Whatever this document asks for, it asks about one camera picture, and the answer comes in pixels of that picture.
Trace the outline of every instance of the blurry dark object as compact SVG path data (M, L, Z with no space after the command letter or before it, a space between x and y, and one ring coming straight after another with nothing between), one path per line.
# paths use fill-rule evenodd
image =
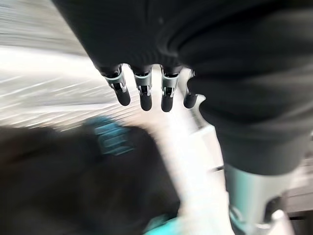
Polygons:
M102 154L96 127L0 129L0 234L140 235L153 218L177 216L150 135L125 127L130 151Z

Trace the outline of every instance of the black fingertip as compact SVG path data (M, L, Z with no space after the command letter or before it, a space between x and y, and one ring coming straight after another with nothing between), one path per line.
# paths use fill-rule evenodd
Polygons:
M161 102L161 109L164 112L169 112L171 111L172 107L173 107L173 98L168 95L163 95L162 102Z
M152 96L147 94L141 95L140 106L144 111L149 111L152 108Z
M126 89L125 92L122 92L122 90L116 90L116 97L119 101L119 103L123 106L127 106L131 102L131 97L129 95L128 89Z
M196 101L197 101L197 95L196 94L186 94L184 98L184 106L187 109L191 109L195 106Z

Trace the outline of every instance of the teal fabric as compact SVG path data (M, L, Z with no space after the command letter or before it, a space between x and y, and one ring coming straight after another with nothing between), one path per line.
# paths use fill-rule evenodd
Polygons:
M178 220L172 219L164 225L146 232L145 235L179 235Z
M107 117L93 117L88 119L84 125L94 127L102 154L121 155L133 150L128 146L126 135L128 129L120 126L114 120Z

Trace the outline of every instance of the silver metal cylinder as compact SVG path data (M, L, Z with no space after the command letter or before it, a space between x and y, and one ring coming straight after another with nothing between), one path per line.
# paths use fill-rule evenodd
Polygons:
M268 204L288 189L293 172L284 175L257 175L225 165L226 189L229 193L229 218L235 234L265 235L273 227L275 218Z

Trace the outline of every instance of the robotic hand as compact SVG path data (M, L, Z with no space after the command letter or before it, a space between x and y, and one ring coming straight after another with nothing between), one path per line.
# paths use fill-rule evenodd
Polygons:
M266 234L313 128L313 8L299 0L53 0L122 105L121 63L149 110L151 66L162 67L162 109L179 71L194 71L184 105L206 100L225 165L237 235Z

